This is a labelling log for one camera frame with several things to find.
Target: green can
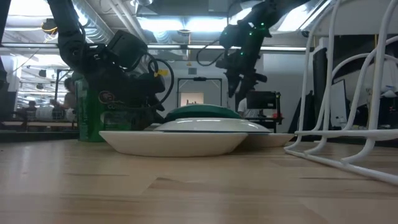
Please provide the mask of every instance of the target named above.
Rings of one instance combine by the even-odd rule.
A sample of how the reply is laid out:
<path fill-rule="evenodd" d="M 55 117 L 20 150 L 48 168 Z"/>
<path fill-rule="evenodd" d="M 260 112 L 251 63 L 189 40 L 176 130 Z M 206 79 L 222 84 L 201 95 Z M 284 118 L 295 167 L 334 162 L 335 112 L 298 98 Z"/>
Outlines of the green can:
<path fill-rule="evenodd" d="M 98 92 L 89 88 L 85 79 L 75 82 L 80 140 L 103 142 L 100 131 L 130 131 L 132 115 L 113 105 L 102 104 Z"/>

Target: computer monitor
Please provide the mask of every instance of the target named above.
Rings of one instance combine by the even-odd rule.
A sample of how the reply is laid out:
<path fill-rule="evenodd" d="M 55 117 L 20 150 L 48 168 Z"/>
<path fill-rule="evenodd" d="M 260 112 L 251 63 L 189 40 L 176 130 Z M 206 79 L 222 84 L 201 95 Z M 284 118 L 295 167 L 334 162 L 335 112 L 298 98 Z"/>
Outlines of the computer monitor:
<path fill-rule="evenodd" d="M 275 91 L 250 91 L 246 95 L 248 109 L 277 109 L 277 96 Z"/>

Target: wood grain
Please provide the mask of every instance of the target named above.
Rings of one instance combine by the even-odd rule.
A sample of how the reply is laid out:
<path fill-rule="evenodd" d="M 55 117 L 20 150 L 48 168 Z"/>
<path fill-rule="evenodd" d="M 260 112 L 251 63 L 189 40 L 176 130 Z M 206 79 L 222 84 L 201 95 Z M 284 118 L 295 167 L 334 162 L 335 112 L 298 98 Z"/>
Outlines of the wood grain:
<path fill-rule="evenodd" d="M 303 143 L 308 149 L 314 143 Z M 325 157 L 361 146 L 328 144 Z M 398 150 L 372 169 L 398 174 Z M 77 141 L 0 144 L 0 223 L 396 223 L 398 188 L 284 154 L 155 158 Z"/>

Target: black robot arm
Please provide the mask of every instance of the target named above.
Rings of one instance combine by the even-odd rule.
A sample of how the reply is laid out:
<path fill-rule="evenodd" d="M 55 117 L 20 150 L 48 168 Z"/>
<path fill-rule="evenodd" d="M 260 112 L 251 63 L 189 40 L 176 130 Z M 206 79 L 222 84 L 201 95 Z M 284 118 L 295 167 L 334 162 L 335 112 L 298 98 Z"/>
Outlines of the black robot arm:
<path fill-rule="evenodd" d="M 108 45 L 88 44 L 72 0 L 48 0 L 58 31 L 58 47 L 63 61 L 82 74 L 102 103 L 113 103 L 130 110 L 164 110 L 155 94 L 165 91 L 157 61 L 150 61 L 149 73 L 131 75 L 144 55 L 147 45 L 136 36 L 117 31 Z"/>
<path fill-rule="evenodd" d="M 239 95 L 246 93 L 260 82 L 266 82 L 267 77 L 256 73 L 257 60 L 265 37 L 272 37 L 269 29 L 285 14 L 309 2 L 309 0 L 267 0 L 256 4 L 251 12 L 237 25 L 228 25 L 220 36 L 220 45 L 226 49 L 226 57 L 217 61 L 216 67 L 226 69 L 229 97 L 241 82 Z M 240 47 L 228 55 L 231 47 Z"/>

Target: stacked plate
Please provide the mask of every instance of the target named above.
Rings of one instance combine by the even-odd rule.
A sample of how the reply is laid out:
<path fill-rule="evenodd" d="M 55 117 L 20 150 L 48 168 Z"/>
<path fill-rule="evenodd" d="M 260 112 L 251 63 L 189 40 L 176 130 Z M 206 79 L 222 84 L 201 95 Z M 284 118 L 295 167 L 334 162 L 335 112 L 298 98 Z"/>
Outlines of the stacked plate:
<path fill-rule="evenodd" d="M 283 146 L 293 137 L 276 136 L 256 123 L 229 118 L 182 118 L 153 131 L 100 131 L 99 134 L 118 152 L 159 157 L 217 156 L 232 152 L 240 144 Z"/>

